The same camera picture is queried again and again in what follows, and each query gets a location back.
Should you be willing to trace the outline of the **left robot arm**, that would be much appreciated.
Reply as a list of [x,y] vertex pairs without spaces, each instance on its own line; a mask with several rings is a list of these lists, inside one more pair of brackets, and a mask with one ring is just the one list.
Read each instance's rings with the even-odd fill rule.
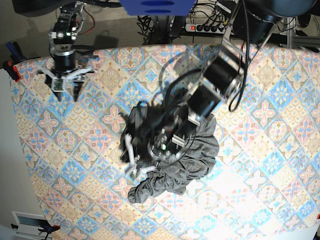
[[250,46],[258,49],[285,18],[310,11],[314,0],[240,0],[231,11],[215,54],[203,67],[172,82],[159,106],[139,102],[132,108],[120,138],[121,160],[127,175],[182,172],[215,161],[213,110],[220,104],[237,109],[252,62]]

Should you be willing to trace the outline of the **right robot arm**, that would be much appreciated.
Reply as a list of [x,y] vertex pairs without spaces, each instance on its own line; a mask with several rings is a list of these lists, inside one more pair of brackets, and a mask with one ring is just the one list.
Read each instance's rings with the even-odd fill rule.
[[71,95],[76,102],[86,74],[94,72],[89,64],[94,58],[94,47],[75,44],[84,24],[84,9],[85,3],[81,1],[61,6],[57,22],[48,34],[53,67],[42,66],[38,73],[45,75],[45,84],[58,101],[62,101],[63,93],[72,86]]

